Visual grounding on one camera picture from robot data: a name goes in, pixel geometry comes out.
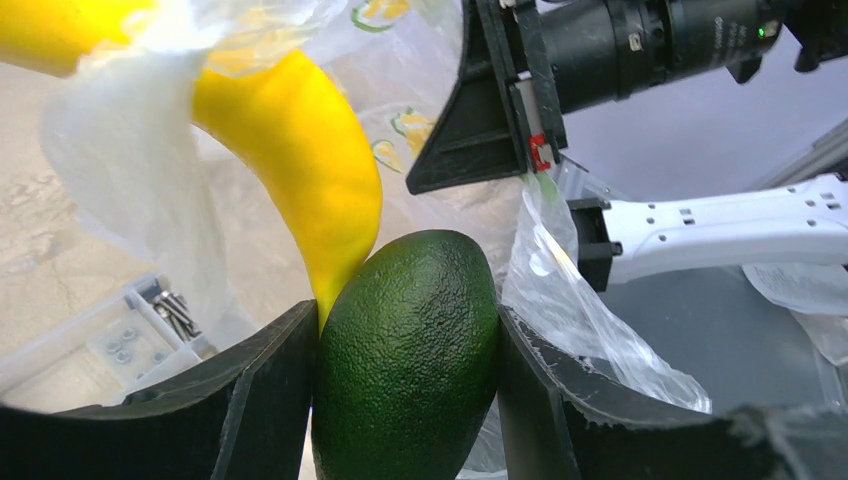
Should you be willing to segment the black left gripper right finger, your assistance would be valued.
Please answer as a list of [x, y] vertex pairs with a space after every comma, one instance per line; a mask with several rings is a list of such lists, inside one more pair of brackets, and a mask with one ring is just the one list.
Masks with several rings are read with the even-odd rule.
[[708, 415], [593, 371], [500, 311], [499, 413], [512, 479], [843, 479], [847, 414]]

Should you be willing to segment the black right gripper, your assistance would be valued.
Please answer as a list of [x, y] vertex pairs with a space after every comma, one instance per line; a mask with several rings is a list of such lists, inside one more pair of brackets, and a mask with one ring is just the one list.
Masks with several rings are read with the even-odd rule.
[[557, 1], [541, 12], [533, 1], [464, 1], [462, 11], [457, 80], [407, 174], [413, 195], [527, 171], [513, 59], [530, 75], [542, 126], [529, 141], [530, 158], [542, 171], [567, 146], [565, 114], [721, 68], [748, 83], [788, 4]]

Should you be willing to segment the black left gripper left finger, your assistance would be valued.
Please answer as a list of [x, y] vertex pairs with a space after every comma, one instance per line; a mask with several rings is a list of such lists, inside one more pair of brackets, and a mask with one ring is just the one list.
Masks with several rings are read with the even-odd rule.
[[295, 479], [317, 307], [302, 301], [251, 337], [115, 406], [1, 411], [5, 479]]

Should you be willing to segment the dark green fake avocado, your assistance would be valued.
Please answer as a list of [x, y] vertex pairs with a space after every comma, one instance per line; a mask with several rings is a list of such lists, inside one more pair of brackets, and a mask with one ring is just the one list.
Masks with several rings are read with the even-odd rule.
[[397, 238], [360, 268], [322, 331], [311, 441], [321, 479], [452, 479], [497, 388], [499, 314], [481, 247]]

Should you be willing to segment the yellow fake fruit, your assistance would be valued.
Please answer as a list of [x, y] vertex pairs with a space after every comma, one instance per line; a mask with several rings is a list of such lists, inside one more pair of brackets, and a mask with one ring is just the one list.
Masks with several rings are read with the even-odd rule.
[[193, 130], [258, 177], [305, 263], [318, 314], [371, 252], [382, 185], [357, 115], [297, 49], [303, 1], [5, 1], [1, 59], [62, 78], [41, 146], [77, 203], [141, 246], [210, 326], [224, 242]]

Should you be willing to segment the translucent printed plastic bag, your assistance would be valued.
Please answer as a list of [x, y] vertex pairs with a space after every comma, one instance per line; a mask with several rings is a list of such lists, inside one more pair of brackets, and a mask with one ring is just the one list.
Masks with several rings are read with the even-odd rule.
[[[280, 3], [291, 4], [295, 1], [249, 2], [270, 8]], [[354, 95], [356, 85], [374, 87], [377, 83], [376, 72], [379, 64], [372, 49], [357, 48], [346, 53], [342, 48], [353, 30], [350, 20], [353, 10], [351, 3], [303, 2], [314, 7], [315, 15], [311, 22], [291, 27], [291, 36], [296, 41], [297, 49], [322, 69], [347, 102]], [[432, 100], [408, 105], [372, 103], [365, 110], [353, 110], [365, 132], [376, 163], [383, 201], [389, 209], [390, 220], [397, 228], [448, 225], [461, 226], [476, 234], [493, 265], [497, 289], [517, 299], [521, 305], [526, 305], [529, 295], [537, 293], [540, 289], [537, 282], [526, 277], [529, 263], [534, 258], [531, 238], [540, 227], [535, 219], [535, 214], [540, 209], [538, 199], [541, 195], [548, 195], [552, 204], [559, 204], [560, 196], [553, 183], [544, 176], [537, 176], [532, 180], [512, 180], [503, 193], [496, 192], [492, 183], [485, 183], [480, 187], [462, 187], [445, 194], [419, 198], [403, 192], [401, 176], [411, 166], [413, 157], [421, 151], [430, 130], [428, 127], [413, 129], [411, 143], [406, 147], [395, 148], [389, 142], [377, 138], [379, 121], [392, 113], [421, 115], [424, 119], [429, 119], [434, 110], [435, 104]], [[135, 255], [154, 262], [141, 246], [109, 232], [79, 204], [78, 206], [97, 233]], [[230, 293], [227, 283], [220, 318], [207, 327], [219, 325], [229, 304]]]

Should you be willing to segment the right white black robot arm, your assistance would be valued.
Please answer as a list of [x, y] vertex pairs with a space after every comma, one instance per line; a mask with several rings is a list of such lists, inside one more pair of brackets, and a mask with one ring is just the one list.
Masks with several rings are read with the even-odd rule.
[[[718, 68], [740, 84], [783, 30], [807, 73], [847, 53], [843, 1], [465, 1], [453, 91], [406, 177], [414, 195], [541, 173], [565, 114]], [[677, 202], [571, 200], [596, 291], [653, 274], [847, 261], [847, 175]]]

